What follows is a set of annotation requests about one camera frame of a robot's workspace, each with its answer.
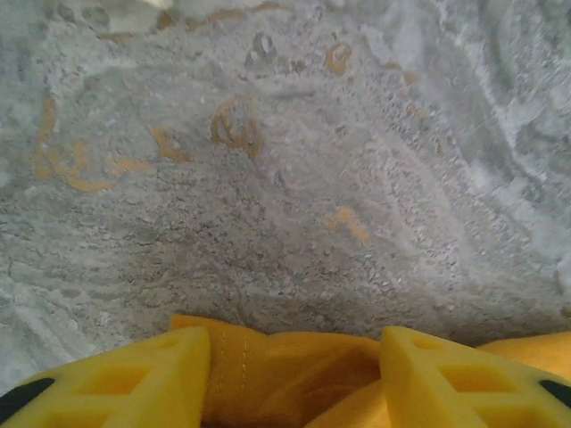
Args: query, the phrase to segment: yellow plastic object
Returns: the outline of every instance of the yellow plastic object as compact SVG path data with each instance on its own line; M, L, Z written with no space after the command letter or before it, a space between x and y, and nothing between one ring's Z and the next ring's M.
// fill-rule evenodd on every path
M199 428L209 369L205 328L161 334L33 376L53 384L2 428Z
M393 428L571 427L571 409L540 382L569 384L513 360L387 327L380 365Z

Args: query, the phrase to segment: ground surface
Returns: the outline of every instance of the ground surface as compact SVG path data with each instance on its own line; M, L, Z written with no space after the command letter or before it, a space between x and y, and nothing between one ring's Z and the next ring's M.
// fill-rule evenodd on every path
M173 312L571 326L569 2L0 9L0 389Z

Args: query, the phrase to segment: yellow cloth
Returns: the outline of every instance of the yellow cloth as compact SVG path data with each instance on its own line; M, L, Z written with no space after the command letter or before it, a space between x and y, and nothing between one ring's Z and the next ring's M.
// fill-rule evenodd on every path
M172 318L173 329L190 325L207 327L211 337L204 427L391 426L378 342L329 333L266 335L207 318ZM481 349L571 380L571 332Z

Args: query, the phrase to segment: yellow plastic part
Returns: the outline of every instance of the yellow plastic part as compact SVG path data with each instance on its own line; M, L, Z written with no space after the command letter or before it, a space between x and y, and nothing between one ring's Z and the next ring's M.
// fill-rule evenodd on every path
M205 328L161 334L29 378L55 382L2 428L199 428L209 369Z
M380 366L393 428L571 427L571 410L539 381L568 383L516 361L387 327Z

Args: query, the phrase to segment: sandy ground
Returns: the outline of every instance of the sandy ground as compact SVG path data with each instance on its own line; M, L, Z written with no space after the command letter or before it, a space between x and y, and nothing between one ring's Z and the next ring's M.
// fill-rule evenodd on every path
M571 4L465 3L0 0L0 389L173 312L571 327Z

